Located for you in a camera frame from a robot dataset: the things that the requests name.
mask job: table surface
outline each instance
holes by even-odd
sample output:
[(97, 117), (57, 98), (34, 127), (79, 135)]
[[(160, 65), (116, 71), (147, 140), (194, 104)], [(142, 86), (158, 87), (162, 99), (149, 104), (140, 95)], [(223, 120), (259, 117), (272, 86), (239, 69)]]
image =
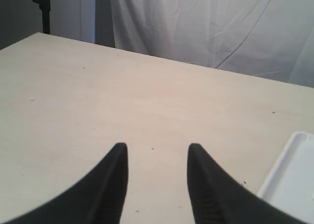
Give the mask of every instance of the table surface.
[(196, 142), (256, 193), (290, 135), (314, 133), (314, 89), (35, 34), (0, 51), (0, 221), (129, 148), (122, 224), (194, 223)]

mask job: wooden table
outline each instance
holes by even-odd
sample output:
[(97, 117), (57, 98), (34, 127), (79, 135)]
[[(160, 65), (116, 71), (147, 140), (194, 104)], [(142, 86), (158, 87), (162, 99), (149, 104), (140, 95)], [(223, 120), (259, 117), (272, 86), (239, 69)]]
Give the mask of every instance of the wooden table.
[(129, 147), (122, 224), (192, 224), (186, 161), (201, 143), (256, 193), (314, 89), (35, 34), (0, 51), (0, 222)]

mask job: white fabric backdrop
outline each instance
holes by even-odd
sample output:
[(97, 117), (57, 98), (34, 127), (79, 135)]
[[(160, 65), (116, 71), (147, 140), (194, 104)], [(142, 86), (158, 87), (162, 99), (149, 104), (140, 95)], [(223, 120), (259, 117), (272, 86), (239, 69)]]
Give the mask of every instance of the white fabric backdrop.
[(314, 0), (111, 0), (116, 47), (314, 87)]

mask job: black metal pole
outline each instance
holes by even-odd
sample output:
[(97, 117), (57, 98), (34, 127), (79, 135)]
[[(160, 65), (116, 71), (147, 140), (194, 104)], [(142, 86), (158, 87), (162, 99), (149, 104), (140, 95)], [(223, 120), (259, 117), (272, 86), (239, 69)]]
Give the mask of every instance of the black metal pole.
[(42, 11), (43, 33), (50, 34), (50, 0), (32, 0)]

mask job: white tray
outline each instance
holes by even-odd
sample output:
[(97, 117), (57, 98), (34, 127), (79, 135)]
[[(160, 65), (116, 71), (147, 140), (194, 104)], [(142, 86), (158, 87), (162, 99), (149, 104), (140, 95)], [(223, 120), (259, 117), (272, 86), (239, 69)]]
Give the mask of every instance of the white tray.
[(258, 196), (314, 224), (314, 135), (296, 132), (270, 171)]

